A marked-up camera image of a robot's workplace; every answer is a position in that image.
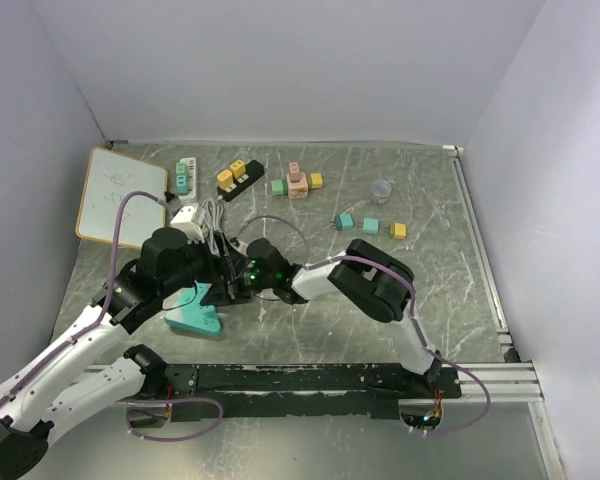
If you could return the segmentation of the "pink cube socket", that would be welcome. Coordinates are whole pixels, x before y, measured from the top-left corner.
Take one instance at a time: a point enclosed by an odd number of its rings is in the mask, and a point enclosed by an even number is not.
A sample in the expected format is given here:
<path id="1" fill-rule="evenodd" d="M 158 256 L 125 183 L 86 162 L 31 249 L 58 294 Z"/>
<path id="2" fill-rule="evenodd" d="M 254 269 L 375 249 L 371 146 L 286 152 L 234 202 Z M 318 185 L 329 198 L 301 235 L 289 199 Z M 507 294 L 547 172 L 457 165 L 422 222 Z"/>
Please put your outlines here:
<path id="1" fill-rule="evenodd" d="M 286 176 L 287 195 L 290 200 L 307 198 L 309 185 L 305 172 L 289 173 Z"/>

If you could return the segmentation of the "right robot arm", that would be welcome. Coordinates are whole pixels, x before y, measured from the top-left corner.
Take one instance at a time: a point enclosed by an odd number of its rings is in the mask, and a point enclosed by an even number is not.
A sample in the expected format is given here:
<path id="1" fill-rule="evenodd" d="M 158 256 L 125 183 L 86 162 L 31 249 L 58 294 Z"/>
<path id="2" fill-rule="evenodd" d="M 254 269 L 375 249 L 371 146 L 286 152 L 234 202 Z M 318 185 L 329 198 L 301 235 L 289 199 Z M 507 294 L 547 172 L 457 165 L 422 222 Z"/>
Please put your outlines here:
<path id="1" fill-rule="evenodd" d="M 363 239 L 354 239 L 343 252 L 311 265 L 289 262 L 265 238 L 247 245 L 234 240 L 231 251 L 241 257 L 237 280 L 248 293 L 269 290 L 289 305 L 342 295 L 387 326 L 411 395 L 423 398 L 437 388 L 439 352 L 415 318 L 414 275 L 401 261 Z"/>

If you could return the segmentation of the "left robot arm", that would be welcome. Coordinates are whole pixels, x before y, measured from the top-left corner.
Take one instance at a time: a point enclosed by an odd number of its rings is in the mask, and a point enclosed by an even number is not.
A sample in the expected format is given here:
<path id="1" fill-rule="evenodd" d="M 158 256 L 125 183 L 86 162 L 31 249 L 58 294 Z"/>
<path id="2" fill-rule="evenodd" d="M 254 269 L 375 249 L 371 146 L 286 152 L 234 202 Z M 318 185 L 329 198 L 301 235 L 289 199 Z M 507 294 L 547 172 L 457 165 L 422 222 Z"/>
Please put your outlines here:
<path id="1" fill-rule="evenodd" d="M 61 420 L 75 415 L 60 394 L 103 352 L 130 337 L 183 288 L 212 282 L 220 272 L 207 244 L 163 227 L 138 258 L 111 270 L 105 287 L 73 324 L 32 362 L 0 384 L 0 479 L 19 479 L 42 459 Z"/>

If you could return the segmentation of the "pink plug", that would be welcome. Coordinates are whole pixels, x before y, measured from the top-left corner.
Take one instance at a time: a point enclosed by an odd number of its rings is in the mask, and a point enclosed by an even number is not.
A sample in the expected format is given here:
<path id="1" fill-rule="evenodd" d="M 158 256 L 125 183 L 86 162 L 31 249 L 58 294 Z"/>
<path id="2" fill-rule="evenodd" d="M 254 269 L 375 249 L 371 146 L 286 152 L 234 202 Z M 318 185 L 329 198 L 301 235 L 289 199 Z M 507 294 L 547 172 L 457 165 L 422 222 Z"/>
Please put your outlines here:
<path id="1" fill-rule="evenodd" d="M 289 181 L 292 183 L 299 182 L 302 178 L 302 172 L 300 171 L 299 164 L 297 162 L 289 163 Z"/>

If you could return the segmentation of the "teal triangular socket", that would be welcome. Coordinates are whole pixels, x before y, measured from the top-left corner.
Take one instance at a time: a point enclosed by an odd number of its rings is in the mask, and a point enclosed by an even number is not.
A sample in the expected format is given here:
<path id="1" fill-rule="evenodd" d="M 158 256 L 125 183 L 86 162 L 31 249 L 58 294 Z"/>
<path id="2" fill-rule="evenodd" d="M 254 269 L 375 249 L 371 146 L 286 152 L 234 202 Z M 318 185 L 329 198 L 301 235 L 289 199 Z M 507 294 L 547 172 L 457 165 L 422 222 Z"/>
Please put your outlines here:
<path id="1" fill-rule="evenodd" d="M 207 338 L 219 338 L 222 324 L 213 305 L 203 305 L 202 300 L 211 285 L 197 283 L 184 288 L 168 298 L 163 305 L 163 318 L 168 326 L 183 332 Z"/>

